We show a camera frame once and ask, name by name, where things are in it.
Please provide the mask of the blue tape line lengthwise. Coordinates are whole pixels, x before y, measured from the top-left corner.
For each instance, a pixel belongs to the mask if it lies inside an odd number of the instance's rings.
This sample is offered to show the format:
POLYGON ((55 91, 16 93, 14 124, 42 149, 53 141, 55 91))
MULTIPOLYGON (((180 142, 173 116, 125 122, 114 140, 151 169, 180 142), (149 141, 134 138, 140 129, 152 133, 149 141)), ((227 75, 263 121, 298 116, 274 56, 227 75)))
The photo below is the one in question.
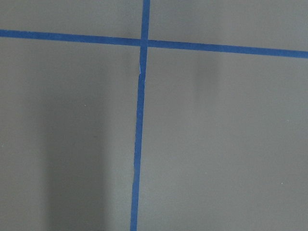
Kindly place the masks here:
POLYGON ((143 115, 144 115, 149 19, 150 19, 150 1, 144 0, 142 2, 142 21, 141 21, 140 58, 139 58, 140 73, 138 77, 134 162, 133 162, 134 176, 132 183, 132 198, 131 198, 131 212, 130 212, 131 231, 136 231, 138 226, 142 129, 143 129, 143 115))

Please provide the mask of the blue tape line crosswise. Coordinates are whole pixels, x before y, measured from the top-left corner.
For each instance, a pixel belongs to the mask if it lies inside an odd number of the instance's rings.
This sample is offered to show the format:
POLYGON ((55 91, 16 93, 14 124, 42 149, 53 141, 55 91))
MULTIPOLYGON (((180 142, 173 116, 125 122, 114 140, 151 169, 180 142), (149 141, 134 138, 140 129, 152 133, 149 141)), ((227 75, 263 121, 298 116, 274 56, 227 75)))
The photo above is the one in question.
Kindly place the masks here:
POLYGON ((136 39, 136 38, 131 39, 131 38, 75 35, 75 34, 49 33, 49 32, 2 29, 0 31, 0 36, 3 38, 54 40, 54 41, 65 41, 65 42, 111 44, 111 45, 124 45, 124 46, 136 46, 136 47, 145 44, 147 47, 150 48, 240 53, 240 54, 280 56, 280 57, 292 57, 292 58, 303 58, 303 59, 306 59, 308 57, 307 51, 175 42, 175 41, 163 41, 163 40, 148 40, 147 42, 143 42, 141 39, 136 39))

